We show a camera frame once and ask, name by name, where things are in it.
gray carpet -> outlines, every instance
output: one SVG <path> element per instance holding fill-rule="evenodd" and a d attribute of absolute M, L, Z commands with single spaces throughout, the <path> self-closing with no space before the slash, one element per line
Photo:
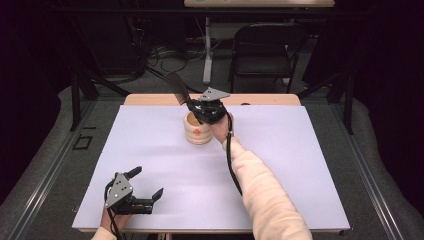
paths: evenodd
<path fill-rule="evenodd" d="M 303 90 L 304 84 L 300 79 L 312 48 L 313 43 L 309 49 L 304 49 L 301 55 L 301 62 L 293 86 L 294 93 Z M 229 83 L 226 81 L 229 52 L 225 45 L 214 51 L 210 87 L 222 91 L 229 90 Z M 166 61 L 163 64 L 165 70 L 172 70 L 172 67 L 178 68 L 178 64 L 181 64 L 181 60 L 167 59 Z M 208 87 L 202 84 L 203 64 L 202 60 L 190 61 L 182 71 L 179 71 L 187 84 L 199 91 Z M 163 70 L 160 65 L 156 65 L 155 68 Z M 136 81 L 120 86 L 133 93 L 170 92 L 163 81 L 148 72 Z M 20 182 L 0 207 L 0 239 L 7 239 L 11 236 L 11 233 L 15 233 L 11 239 L 15 239 L 15 236 L 20 237 L 20 239 L 91 238 L 92 234 L 81 233 L 71 228 L 75 217 L 73 209 L 82 201 L 119 105 L 123 103 L 123 98 L 109 89 L 103 86 L 98 86 L 98 89 L 101 93 L 101 98 L 98 101 L 87 102 L 83 99 L 85 118 L 72 136 L 69 133 L 72 120 L 70 89 L 66 89 L 60 94 L 62 111 L 55 127 Z M 262 83 L 252 79 L 248 83 L 236 82 L 236 91 L 284 92 L 285 86 L 279 82 L 272 83 L 272 80 Z M 340 116 L 337 114 L 339 108 L 337 105 L 328 105 L 323 100 L 327 91 L 327 89 L 317 91 L 307 99 L 302 100 L 302 104 L 307 107 L 324 157 L 353 229 L 347 231 L 344 236 L 335 233 L 313 233 L 314 239 L 402 239 L 399 237 L 392 238 L 392 235 L 388 234 L 390 231 L 383 224 L 384 221 L 381 219 L 379 211 L 376 210 L 376 203 L 370 198 L 370 192 L 364 185 L 364 179 L 358 171 L 356 155 L 349 142 L 350 138 L 346 137 L 345 130 L 340 126 Z M 385 171 L 378 156 L 377 145 L 366 108 L 355 101 L 353 110 L 355 135 L 352 139 L 357 143 L 360 152 L 366 159 L 378 188 L 384 196 L 387 207 L 393 214 L 401 236 L 403 236 L 403 239 L 422 239 L 424 235 L 423 219 L 403 199 L 396 184 Z M 75 145 L 79 137 L 82 137 L 82 139 Z M 92 137 L 89 148 L 78 149 L 84 146 L 84 141 L 88 139 L 86 137 Z M 69 149 L 64 149 L 64 146 L 68 145 L 70 146 Z M 61 159 L 60 164 L 55 163 L 58 158 Z M 46 173 L 49 172 L 56 172 L 56 175 L 50 179 L 51 184 L 40 186 L 40 183 L 45 182 Z M 46 197 L 39 199 L 35 195 L 34 199 L 40 200 L 38 204 L 35 204 L 31 201 L 31 197 L 37 188 L 43 189 Z M 36 208 L 28 210 L 27 206 L 36 206 Z M 24 217 L 20 219 L 23 215 L 32 218 L 26 219 Z M 144 238 L 144 235 L 134 236 L 134 239 Z"/>

chair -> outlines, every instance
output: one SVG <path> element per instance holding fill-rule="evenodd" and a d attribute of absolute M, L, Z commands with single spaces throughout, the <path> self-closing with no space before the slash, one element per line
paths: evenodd
<path fill-rule="evenodd" d="M 237 77 L 274 78 L 274 82 L 289 78 L 286 90 L 289 93 L 298 51 L 308 37 L 305 28 L 297 23 L 254 23 L 240 28 L 234 36 L 228 79 L 230 92 L 234 91 Z"/>

black wire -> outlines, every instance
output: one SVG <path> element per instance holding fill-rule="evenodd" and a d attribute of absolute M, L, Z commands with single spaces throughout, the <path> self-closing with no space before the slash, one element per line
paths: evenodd
<path fill-rule="evenodd" d="M 182 59 L 183 61 L 184 61 L 184 64 L 183 64 L 183 66 L 182 67 L 180 67 L 179 69 L 177 69 L 177 70 L 174 70 L 174 71 L 169 71 L 169 70 L 166 70 L 164 67 L 163 67 L 163 60 L 164 59 L 169 59 L 169 58 L 175 58 L 175 59 Z M 177 57 L 177 56 L 169 56 L 169 57 L 162 57 L 162 59 L 161 59 L 161 61 L 160 61 L 160 68 L 163 70 L 163 71 L 165 71 L 165 72 L 179 72 L 179 71 L 181 71 L 181 70 L 183 70 L 186 66 L 187 66 L 187 58 L 179 58 L 179 57 Z"/>
<path fill-rule="evenodd" d="M 227 164 L 228 169 L 230 170 L 231 178 L 234 181 L 234 184 L 237 187 L 237 190 L 239 191 L 240 195 L 243 195 L 243 192 L 241 191 L 240 183 L 237 180 L 236 174 L 233 171 L 233 168 L 231 167 L 231 136 L 233 133 L 233 121 L 231 120 L 230 114 L 227 112 L 228 116 L 228 134 L 227 134 Z"/>
<path fill-rule="evenodd" d="M 187 87 L 187 89 L 188 90 L 190 90 L 190 91 L 192 91 L 192 92 L 195 92 L 195 93 L 203 93 L 203 92 L 201 92 L 201 91 L 199 91 L 199 90 L 196 90 L 196 89 L 194 89 L 194 88 L 191 88 L 191 87 L 189 87 L 189 86 L 187 86 L 187 84 L 186 84 L 186 87 Z"/>
<path fill-rule="evenodd" d="M 104 193 L 105 201 L 107 199 L 107 194 L 109 192 L 109 189 L 112 187 L 114 181 L 115 180 L 110 181 L 105 187 L 105 193 Z M 109 215 L 109 218 L 110 218 L 110 230 L 112 231 L 113 235 L 115 235 L 118 240 L 122 240 L 118 226 L 116 225 L 116 222 L 115 222 L 115 216 L 112 215 L 112 210 L 110 208 L 108 208 L 108 209 L 106 209 L 106 211 L 107 211 L 107 214 Z"/>
<path fill-rule="evenodd" d="M 158 48 L 155 48 L 155 55 L 153 55 L 153 56 L 156 56 L 156 58 L 155 58 L 156 59 L 156 62 L 155 63 L 150 63 L 149 62 L 150 59 L 153 59 L 153 57 L 151 55 L 147 59 L 147 63 L 150 66 L 152 66 L 152 67 L 156 66 L 159 63 L 159 52 L 158 52 Z"/>
<path fill-rule="evenodd" d="M 189 61 L 193 61 L 193 60 L 198 60 L 198 55 L 199 54 L 202 54 L 202 55 L 204 55 L 205 54 L 205 43 L 202 41 L 202 44 L 197 44 L 198 45 L 198 47 L 197 47 L 197 50 L 196 51 L 188 51 L 188 52 L 194 52 L 194 54 L 192 55 L 192 56 L 188 56 L 188 60 Z"/>

